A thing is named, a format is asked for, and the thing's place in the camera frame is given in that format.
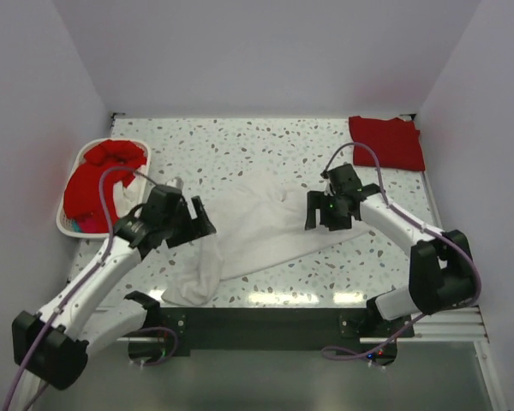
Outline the white t shirt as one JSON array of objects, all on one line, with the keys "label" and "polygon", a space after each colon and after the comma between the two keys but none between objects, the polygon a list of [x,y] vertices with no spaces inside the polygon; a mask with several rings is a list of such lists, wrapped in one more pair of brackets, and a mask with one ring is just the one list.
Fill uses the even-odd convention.
[{"label": "white t shirt", "polygon": [[196,253],[174,275],[162,294],[165,302],[201,306],[219,284],[317,253],[369,231],[360,222],[351,229],[304,228],[307,192],[281,182],[269,171],[246,174],[205,205],[216,232],[197,242]]}]

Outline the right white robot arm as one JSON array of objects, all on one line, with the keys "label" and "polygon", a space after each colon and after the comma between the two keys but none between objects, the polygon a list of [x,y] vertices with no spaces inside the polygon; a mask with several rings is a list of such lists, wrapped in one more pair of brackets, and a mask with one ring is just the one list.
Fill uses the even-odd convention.
[{"label": "right white robot arm", "polygon": [[307,195],[307,230],[348,230],[354,222],[366,223],[409,258],[407,285],[367,300],[363,323],[370,334],[382,337],[395,319],[432,315],[476,298],[480,283],[462,232],[427,225],[392,201],[381,185],[362,184],[350,164],[324,170],[321,176],[325,190]]}]

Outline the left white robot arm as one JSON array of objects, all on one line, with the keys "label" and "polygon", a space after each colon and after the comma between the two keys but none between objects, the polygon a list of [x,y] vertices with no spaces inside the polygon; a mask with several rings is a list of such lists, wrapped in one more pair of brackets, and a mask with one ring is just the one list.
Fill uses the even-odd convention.
[{"label": "left white robot arm", "polygon": [[113,287],[162,244],[178,247],[215,234],[198,196],[186,200],[177,186],[157,185],[146,202],[117,220],[90,264],[35,314],[12,323],[15,363],[58,390],[87,365],[91,342],[82,331]]}]

